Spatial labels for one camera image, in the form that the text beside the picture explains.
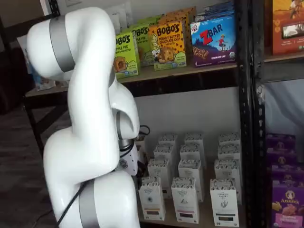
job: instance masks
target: white tea box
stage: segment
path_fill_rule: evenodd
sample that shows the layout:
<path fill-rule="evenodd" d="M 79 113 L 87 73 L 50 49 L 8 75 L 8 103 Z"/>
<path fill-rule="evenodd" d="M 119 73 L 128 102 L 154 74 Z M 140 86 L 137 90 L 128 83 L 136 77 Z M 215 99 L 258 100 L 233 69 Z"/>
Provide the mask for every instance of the white tea box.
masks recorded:
<path fill-rule="evenodd" d="M 220 134 L 218 137 L 219 145 L 223 146 L 230 143 L 241 144 L 241 139 L 238 133 Z"/>
<path fill-rule="evenodd" d="M 150 159 L 148 172 L 150 177 L 160 177 L 164 199 L 172 199 L 171 184 L 173 177 L 169 160 Z"/>
<path fill-rule="evenodd" d="M 180 159 L 200 160 L 200 145 L 196 142 L 186 142 L 180 147 Z"/>
<path fill-rule="evenodd" d="M 240 167 L 241 186 L 243 186 L 242 179 L 242 160 L 241 160 L 241 146 L 238 143 L 228 143 L 225 145 L 218 145 L 218 159 L 221 160 L 238 160 Z"/>
<path fill-rule="evenodd" d="M 210 195 L 214 225 L 239 227 L 237 191 L 231 179 L 211 179 Z"/>
<path fill-rule="evenodd" d="M 166 209 L 159 177 L 142 178 L 139 189 L 143 217 L 146 220 L 165 220 Z"/>
<path fill-rule="evenodd" d="M 135 145 L 140 146 L 141 150 L 144 154 L 144 164 L 147 164 L 149 161 L 148 151 L 147 151 L 147 143 L 146 143 L 146 135 L 138 135 L 135 139 Z"/>
<path fill-rule="evenodd" d="M 180 177 L 194 178 L 198 201 L 203 202 L 205 198 L 205 187 L 203 170 L 200 160 L 181 160 L 179 163 Z"/>
<path fill-rule="evenodd" d="M 198 143 L 199 144 L 199 152 L 200 152 L 200 160 L 202 162 L 202 166 L 204 169 L 207 168 L 207 161 L 204 150 L 204 134 L 203 133 L 186 133 L 185 143 Z"/>
<path fill-rule="evenodd" d="M 242 204 L 242 188 L 238 160 L 215 160 L 214 172 L 217 179 L 235 179 L 237 202 Z"/>
<path fill-rule="evenodd" d="M 169 160 L 172 176 L 177 175 L 177 157 L 174 154 L 173 145 L 171 143 L 158 144 L 154 151 L 154 158 L 158 160 Z"/>
<path fill-rule="evenodd" d="M 180 150 L 180 146 L 177 140 L 178 140 L 177 134 L 166 133 L 158 138 L 158 144 L 170 143 L 173 146 L 173 153 L 177 157 L 176 161 L 179 161 L 180 156 L 178 154 L 178 151 Z"/>
<path fill-rule="evenodd" d="M 178 222 L 199 223 L 200 209 L 194 178 L 173 178 L 172 196 Z"/>

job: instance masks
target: wall outlet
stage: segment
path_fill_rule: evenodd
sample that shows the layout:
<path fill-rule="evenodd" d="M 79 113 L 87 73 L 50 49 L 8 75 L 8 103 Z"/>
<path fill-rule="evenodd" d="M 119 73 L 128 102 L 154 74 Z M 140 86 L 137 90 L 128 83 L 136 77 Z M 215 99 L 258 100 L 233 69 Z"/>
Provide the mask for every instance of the wall outlet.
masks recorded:
<path fill-rule="evenodd" d="M 82 2 L 82 0 L 66 0 L 66 6 L 67 7 L 73 6 L 73 5 L 79 4 L 81 2 Z"/>

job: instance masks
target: blue box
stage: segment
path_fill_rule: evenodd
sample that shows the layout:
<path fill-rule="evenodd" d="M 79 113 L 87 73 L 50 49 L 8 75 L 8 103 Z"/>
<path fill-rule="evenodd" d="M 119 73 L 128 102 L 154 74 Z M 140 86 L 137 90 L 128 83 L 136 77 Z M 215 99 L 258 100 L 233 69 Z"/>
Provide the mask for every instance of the blue box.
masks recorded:
<path fill-rule="evenodd" d="M 193 22 L 190 29 L 196 67 L 235 62 L 237 44 L 234 14 Z"/>

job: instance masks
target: floor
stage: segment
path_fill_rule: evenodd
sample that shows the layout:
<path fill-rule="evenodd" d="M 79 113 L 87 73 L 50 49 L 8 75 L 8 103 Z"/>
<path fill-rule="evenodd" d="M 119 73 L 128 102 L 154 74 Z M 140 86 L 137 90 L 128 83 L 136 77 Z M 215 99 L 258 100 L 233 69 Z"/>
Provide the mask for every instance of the floor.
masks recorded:
<path fill-rule="evenodd" d="M 36 120 L 49 109 L 34 110 Z M 65 113 L 42 138 L 68 127 Z M 42 158 L 26 113 L 21 107 L 0 116 L 0 227 L 32 228 L 36 219 L 51 209 Z M 52 228 L 53 213 L 39 220 L 36 228 Z"/>

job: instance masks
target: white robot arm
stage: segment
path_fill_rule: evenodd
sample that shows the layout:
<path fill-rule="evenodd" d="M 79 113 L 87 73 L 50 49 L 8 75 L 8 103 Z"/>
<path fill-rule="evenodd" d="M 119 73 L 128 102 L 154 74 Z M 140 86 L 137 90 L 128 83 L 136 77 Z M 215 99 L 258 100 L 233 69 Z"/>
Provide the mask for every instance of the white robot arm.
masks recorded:
<path fill-rule="evenodd" d="M 134 99 L 111 73 L 114 54 L 114 28 L 99 8 L 41 22 L 28 33 L 28 55 L 37 72 L 45 78 L 70 79 L 72 126 L 54 133 L 44 149 L 57 220 L 81 183 L 89 181 L 61 228 L 139 228 L 133 180 L 126 172 L 111 172 L 119 161 L 118 130 L 122 139 L 134 138 L 139 131 Z M 114 121 L 117 113 L 123 116 L 119 124 Z"/>

